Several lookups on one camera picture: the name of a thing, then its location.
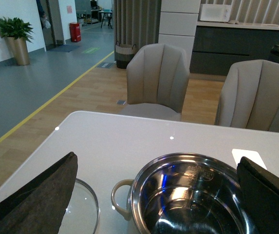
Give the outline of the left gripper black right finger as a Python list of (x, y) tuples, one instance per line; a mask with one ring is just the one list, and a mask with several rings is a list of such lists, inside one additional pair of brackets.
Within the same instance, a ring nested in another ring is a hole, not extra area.
[(243, 156), (237, 175), (244, 205), (260, 234), (279, 234), (279, 177)]

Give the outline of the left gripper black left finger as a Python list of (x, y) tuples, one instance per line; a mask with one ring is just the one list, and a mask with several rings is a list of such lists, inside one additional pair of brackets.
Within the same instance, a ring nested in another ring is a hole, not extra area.
[(77, 156), (70, 152), (0, 202), (0, 234), (58, 233), (77, 170)]

